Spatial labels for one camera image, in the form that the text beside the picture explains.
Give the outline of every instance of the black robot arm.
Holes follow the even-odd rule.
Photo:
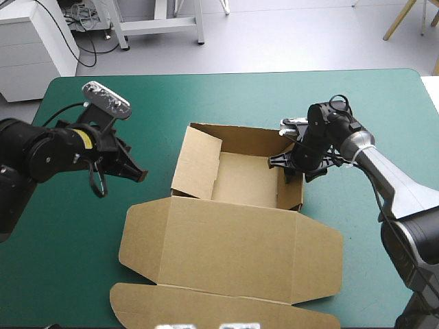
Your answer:
[[[414,294],[395,328],[439,326],[439,192],[413,181],[375,147],[374,136],[352,114],[345,96],[311,105],[306,119],[283,119],[291,151],[269,158],[285,177],[304,173],[307,182],[328,167],[351,163],[374,188],[381,240],[400,277]]]
[[[108,192],[105,174],[145,179],[147,171],[113,128],[117,119],[130,117],[130,104],[97,82],[82,90],[88,102],[75,123],[58,121],[55,128],[46,128],[17,119],[0,121],[0,242],[10,236],[36,185],[57,173],[88,170],[98,197]]]

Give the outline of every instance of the box lid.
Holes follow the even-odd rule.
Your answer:
[[[146,284],[116,284],[110,303],[128,329],[155,329],[166,324],[192,324],[219,329],[222,324],[259,323],[262,329],[338,329],[332,315],[261,300],[200,293]]]
[[[298,212],[170,197],[129,209],[119,260],[159,284],[294,304],[340,291],[342,236]]]

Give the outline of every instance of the floor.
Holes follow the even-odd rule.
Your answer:
[[[95,67],[79,66],[77,75],[240,73],[387,69],[408,67],[430,75],[439,55],[439,28],[427,26],[420,35],[422,1],[414,6],[393,37],[382,36],[404,0],[231,0],[225,16],[219,0],[203,0],[206,44],[196,44],[195,32],[130,37],[129,51],[100,55]],[[153,0],[119,0],[125,20],[150,18]],[[186,0],[181,14],[192,12]],[[437,8],[427,7],[427,22]],[[99,51],[116,38],[93,38]],[[87,39],[78,43],[89,47]],[[93,57],[82,54],[92,62]],[[39,101],[6,103],[0,97],[0,119],[31,121]]]

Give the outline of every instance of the box flap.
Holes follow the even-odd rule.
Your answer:
[[[119,259],[156,283],[291,304],[340,290],[341,244],[297,212],[170,197],[130,209]]]
[[[340,292],[343,272],[343,236],[300,213],[296,215],[296,253],[292,304]]]
[[[229,153],[275,156],[292,143],[278,130],[208,123],[191,123],[191,127],[221,139],[222,151]]]
[[[170,203],[171,198],[166,198],[130,207],[119,249],[121,264],[155,282],[160,273]]]
[[[276,208],[299,211],[303,205],[304,175],[297,173],[286,184],[283,169],[277,169]]]
[[[188,127],[171,188],[200,199],[211,199],[221,144],[220,139]]]
[[[259,323],[262,329],[339,329],[332,315],[290,305],[226,297],[146,284],[116,284],[110,303],[127,329],[155,329],[166,324],[193,324],[219,329],[227,323]]]
[[[277,168],[267,158],[221,152],[212,200],[276,208]]]

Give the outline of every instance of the green table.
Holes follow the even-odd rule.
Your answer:
[[[82,100],[81,86],[91,79],[131,102],[131,118],[116,128],[150,173],[141,184],[109,177],[105,199],[92,194],[85,171],[37,188],[0,245],[0,325],[120,326],[111,286],[147,282],[117,259],[126,211],[169,195],[191,121],[277,128],[282,118],[304,117],[310,104],[342,93],[389,159],[439,189],[439,116],[415,71],[66,77],[51,83],[34,123]],[[62,118],[74,120],[79,111]],[[306,185],[303,213],[342,232],[344,277],[339,295],[302,307],[333,313],[344,327],[393,326],[411,294],[381,245],[366,177],[354,168],[330,170]]]

